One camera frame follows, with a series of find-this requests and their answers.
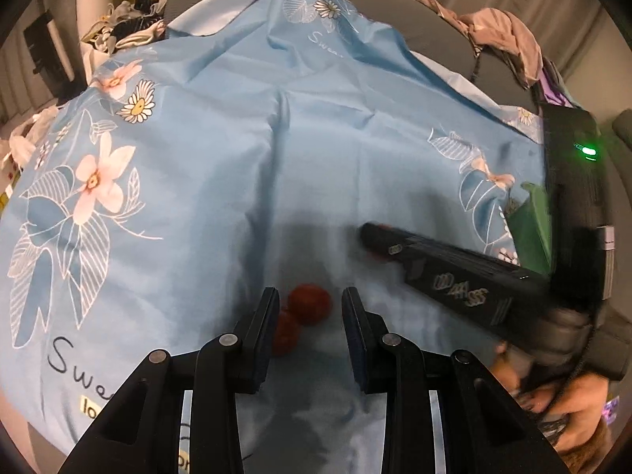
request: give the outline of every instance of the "pink flower print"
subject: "pink flower print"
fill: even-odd
[[[77,179],[84,182],[73,212],[76,224],[85,224],[90,219],[97,201],[110,212],[121,210],[123,194],[115,180],[125,171],[135,150],[133,146],[124,146],[112,151],[112,135],[105,132],[101,135],[99,161],[92,154],[81,159],[75,171]]]
[[[126,66],[116,69],[111,77],[97,78],[91,84],[90,87],[96,87],[97,89],[109,94],[113,99],[120,100],[125,96],[127,85],[126,83],[135,74],[140,73],[141,67],[138,66],[140,60],[133,60]]]

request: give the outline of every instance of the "wall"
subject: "wall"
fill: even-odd
[[[600,126],[632,108],[632,50],[609,16],[566,85]]]

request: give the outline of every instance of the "floral print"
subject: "floral print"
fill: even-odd
[[[121,210],[124,197],[115,180],[125,171],[135,150],[133,146],[124,146],[112,151],[112,135],[105,132],[101,135],[99,161],[92,154],[81,159],[75,175],[84,184],[73,212],[75,224],[88,222],[97,201],[110,212]]]
[[[337,19],[340,17],[340,7],[331,0],[316,0],[314,8],[323,19]]]
[[[128,123],[142,123],[152,115],[152,109],[156,106],[154,103],[154,82],[150,80],[141,80],[117,115],[120,115]]]
[[[68,132],[70,131],[70,125],[67,124],[66,126],[64,126],[64,128],[62,128],[59,133],[57,134],[57,137],[55,139],[55,144],[53,144],[53,149],[55,149],[57,147],[57,145],[63,140],[63,138],[68,135]]]
[[[51,143],[49,141],[43,142],[40,146],[39,155],[37,155],[36,169],[43,166],[43,163],[46,161],[46,158],[48,158],[48,154],[51,152],[51,149]]]
[[[129,64],[122,66],[122,68],[116,69],[112,76],[94,80],[90,87],[96,87],[97,89],[107,93],[115,100],[120,100],[125,96],[127,91],[126,83],[134,75],[140,73],[141,67],[138,65],[140,60],[133,60]]]
[[[511,174],[494,174],[489,171],[487,162],[482,156],[478,156],[472,160],[472,168],[485,173],[485,176],[489,181],[494,182],[497,187],[503,190],[509,189],[516,181]]]
[[[498,214],[500,214],[500,218],[502,219],[502,222],[504,224],[505,233],[507,234],[507,237],[513,238],[513,235],[511,235],[511,231],[510,231],[510,226],[507,224],[507,219],[505,218],[505,213],[502,211],[502,207],[500,206],[498,206]]]
[[[517,260],[517,253],[514,251],[508,251],[507,248],[500,248],[498,250],[498,258],[504,260],[505,262],[512,263],[513,265],[520,265]]]
[[[533,112],[529,112],[527,109],[518,107],[517,118],[520,123],[531,126],[533,124],[533,121],[535,121],[535,114]]]

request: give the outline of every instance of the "red tomato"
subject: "red tomato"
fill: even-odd
[[[288,296],[288,311],[304,326],[312,326],[329,317],[329,293],[312,283],[296,287]]]
[[[274,332],[273,355],[283,356],[288,354],[298,344],[298,337],[301,334],[301,327],[290,312],[281,310],[277,329]]]

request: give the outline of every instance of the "green object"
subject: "green object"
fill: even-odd
[[[551,273],[551,218],[547,193],[533,183],[520,186],[529,192],[529,198],[507,216],[507,225],[520,265],[548,276]]]

